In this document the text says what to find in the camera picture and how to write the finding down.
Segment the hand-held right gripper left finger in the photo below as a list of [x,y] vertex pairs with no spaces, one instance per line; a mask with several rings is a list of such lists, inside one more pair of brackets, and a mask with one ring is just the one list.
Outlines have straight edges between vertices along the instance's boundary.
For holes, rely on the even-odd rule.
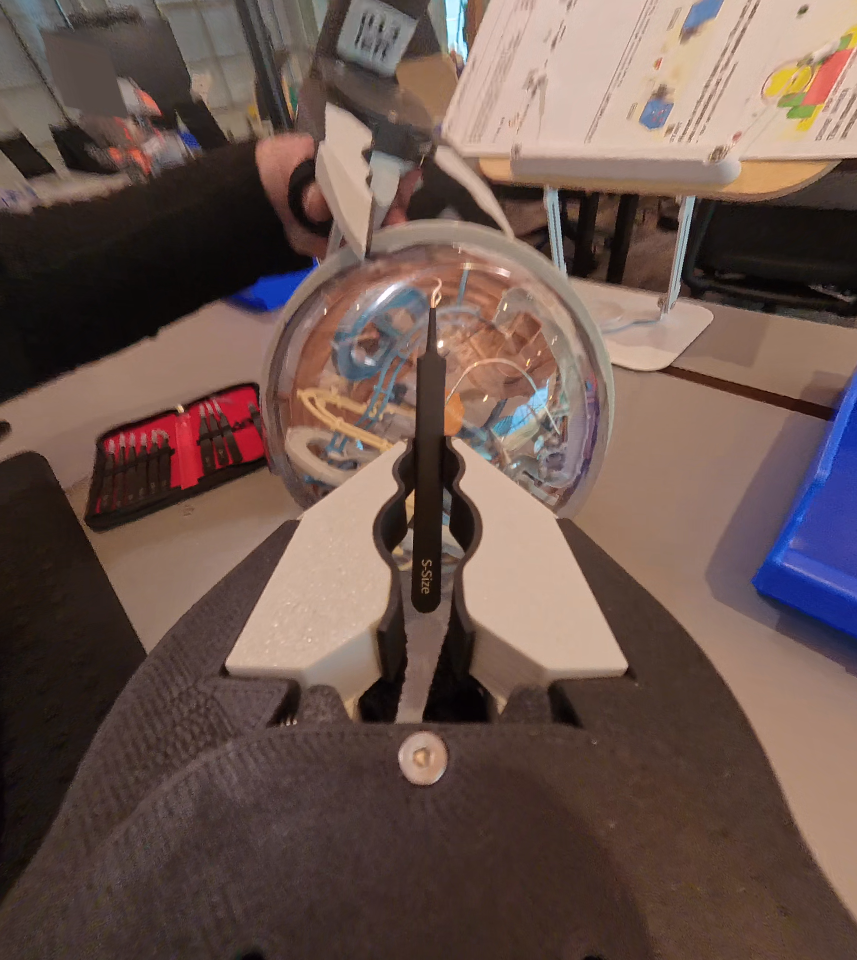
[[330,687],[344,701],[408,666],[401,575],[393,550],[408,530],[411,441],[387,452],[307,509],[230,654],[236,679]]

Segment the clear maze ball toy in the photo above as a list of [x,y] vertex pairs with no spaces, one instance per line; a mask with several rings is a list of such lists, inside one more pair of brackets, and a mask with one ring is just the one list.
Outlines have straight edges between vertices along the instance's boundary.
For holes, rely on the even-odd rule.
[[307,509],[413,437],[432,309],[446,436],[572,517],[611,442],[609,352],[548,258],[468,222],[382,229],[366,257],[339,249],[291,295],[259,384],[272,472]]

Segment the person's left forearm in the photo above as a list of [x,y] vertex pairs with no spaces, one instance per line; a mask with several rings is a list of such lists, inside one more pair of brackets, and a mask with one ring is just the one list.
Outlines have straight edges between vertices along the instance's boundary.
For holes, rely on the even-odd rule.
[[262,185],[259,142],[104,197],[0,213],[0,405],[310,266]]

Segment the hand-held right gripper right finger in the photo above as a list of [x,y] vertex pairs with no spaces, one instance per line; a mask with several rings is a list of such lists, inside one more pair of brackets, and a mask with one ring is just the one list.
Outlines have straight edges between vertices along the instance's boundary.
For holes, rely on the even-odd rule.
[[443,652],[458,681],[520,687],[618,678],[627,657],[562,521],[460,439],[446,441],[453,574]]

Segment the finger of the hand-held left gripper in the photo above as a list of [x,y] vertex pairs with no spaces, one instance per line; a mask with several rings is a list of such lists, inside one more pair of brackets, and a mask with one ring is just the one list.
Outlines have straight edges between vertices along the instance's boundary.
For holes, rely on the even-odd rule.
[[455,150],[435,150],[425,168],[425,217],[458,220],[515,237],[488,181]]
[[367,258],[400,185],[400,161],[373,148],[373,135],[356,116],[327,103],[325,134],[315,156],[315,180],[333,229],[359,259]]

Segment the printed instruction sheet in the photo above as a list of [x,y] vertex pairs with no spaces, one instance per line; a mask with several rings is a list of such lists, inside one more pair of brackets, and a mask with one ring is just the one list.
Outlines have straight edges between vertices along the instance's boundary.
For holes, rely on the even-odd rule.
[[491,2],[442,133],[477,158],[857,159],[857,1]]

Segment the black perforated wrist rest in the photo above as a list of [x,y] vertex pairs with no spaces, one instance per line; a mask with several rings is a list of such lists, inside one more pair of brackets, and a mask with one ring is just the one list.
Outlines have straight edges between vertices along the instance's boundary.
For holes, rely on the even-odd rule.
[[0,902],[146,658],[48,461],[0,463]]

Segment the person's left hand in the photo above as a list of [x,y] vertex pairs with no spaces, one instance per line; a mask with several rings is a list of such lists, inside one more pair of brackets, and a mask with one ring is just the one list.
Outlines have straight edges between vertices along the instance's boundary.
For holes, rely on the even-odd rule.
[[259,141],[255,160],[262,187],[283,226],[289,246],[300,255],[324,259],[329,235],[319,236],[307,230],[289,205],[291,176],[302,162],[315,158],[316,150],[315,139],[310,134],[291,132]]

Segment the black needle-tip tweezers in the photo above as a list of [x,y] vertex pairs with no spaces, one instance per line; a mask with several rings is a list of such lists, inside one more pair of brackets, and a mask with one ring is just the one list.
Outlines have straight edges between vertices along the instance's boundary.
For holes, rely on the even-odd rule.
[[440,293],[430,297],[424,350],[416,365],[411,603],[424,615],[440,606],[442,594],[447,365],[438,349],[440,299]]

